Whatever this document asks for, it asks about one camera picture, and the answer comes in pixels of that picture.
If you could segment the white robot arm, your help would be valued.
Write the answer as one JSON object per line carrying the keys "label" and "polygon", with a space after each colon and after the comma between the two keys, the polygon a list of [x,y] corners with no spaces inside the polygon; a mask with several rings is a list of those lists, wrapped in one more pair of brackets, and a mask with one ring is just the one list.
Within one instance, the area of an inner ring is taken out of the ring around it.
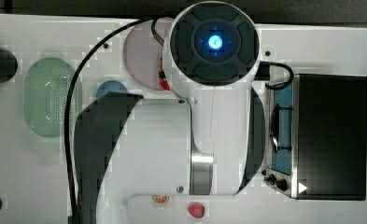
{"label": "white robot arm", "polygon": [[128,224],[136,196],[230,198],[259,171],[260,38],[252,19],[219,1],[184,9],[164,37],[162,66],[168,92],[108,92],[79,114],[70,224]]}

